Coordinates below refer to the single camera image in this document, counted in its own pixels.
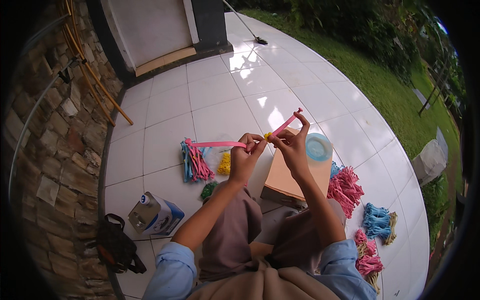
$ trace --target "black bag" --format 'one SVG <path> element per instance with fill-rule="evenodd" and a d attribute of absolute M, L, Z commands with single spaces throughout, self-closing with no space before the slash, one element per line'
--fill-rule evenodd
<path fill-rule="evenodd" d="M 120 224 L 112 223 L 108 217 Z M 123 232 L 125 221 L 117 215 L 107 214 L 105 220 L 100 221 L 96 237 L 98 257 L 110 270 L 115 273 L 124 273 L 127 269 L 135 273 L 144 273 L 147 269 L 138 257 L 137 245 Z"/>

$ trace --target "green plastic piece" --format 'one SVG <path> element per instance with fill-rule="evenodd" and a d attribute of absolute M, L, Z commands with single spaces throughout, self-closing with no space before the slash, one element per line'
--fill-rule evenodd
<path fill-rule="evenodd" d="M 205 185 L 202 194 L 200 195 L 203 200 L 205 200 L 206 197 L 210 196 L 213 193 L 213 189 L 218 185 L 218 182 L 214 181 L 211 183 L 208 183 Z"/>

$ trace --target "green grass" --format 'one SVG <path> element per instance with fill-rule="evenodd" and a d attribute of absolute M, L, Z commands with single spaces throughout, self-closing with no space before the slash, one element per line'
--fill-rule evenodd
<path fill-rule="evenodd" d="M 330 37 L 314 33 L 308 29 L 298 28 L 287 18 L 278 14 L 273 17 L 269 12 L 259 10 L 242 10 L 241 13 L 260 20 L 307 45 L 335 65 L 345 74 L 372 102 L 394 131 L 410 159 L 423 149 L 425 144 L 436 137 L 437 126 L 440 127 L 448 144 L 448 160 L 456 157 L 457 170 L 455 188 L 463 189 L 459 153 L 459 137 L 454 121 L 441 100 L 418 116 L 422 104 L 411 90 L 411 86 L 401 83 L 389 70 L 379 66 L 355 49 L 333 40 Z M 425 97 L 433 86 L 420 62 L 412 70 L 412 82 Z M 427 210 L 430 230 L 430 245 L 434 246 L 436 235 L 440 230 L 443 215 L 438 211 L 448 201 L 447 180 L 442 182 L 444 189 L 438 195 L 432 185 L 422 188 Z"/>

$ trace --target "bag strap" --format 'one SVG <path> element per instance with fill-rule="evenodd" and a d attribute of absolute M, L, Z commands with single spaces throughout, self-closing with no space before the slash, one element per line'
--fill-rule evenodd
<path fill-rule="evenodd" d="M 134 273 L 145 273 L 147 268 L 145 267 L 144 263 L 142 263 L 142 260 L 138 255 L 135 253 L 135 256 L 133 257 L 133 261 L 135 262 L 135 265 L 131 264 L 128 266 L 128 269 L 131 270 Z"/>
<path fill-rule="evenodd" d="M 123 228 L 125 227 L 125 221 L 123 221 L 123 219 L 120 216 L 117 216 L 115 214 L 106 214 L 105 215 L 105 221 L 110 222 L 108 220 L 108 217 L 111 217 L 112 219 L 119 221 L 120 225 L 121 225 L 121 230 L 123 231 Z"/>

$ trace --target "person's left hand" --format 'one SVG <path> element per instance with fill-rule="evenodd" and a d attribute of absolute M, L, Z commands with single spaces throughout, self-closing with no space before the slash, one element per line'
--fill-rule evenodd
<path fill-rule="evenodd" d="M 247 148 L 233 147 L 230 151 L 231 166 L 228 180 L 244 185 L 252 175 L 258 158 L 267 146 L 267 141 L 261 135 L 246 133 L 239 142 L 246 144 Z"/>

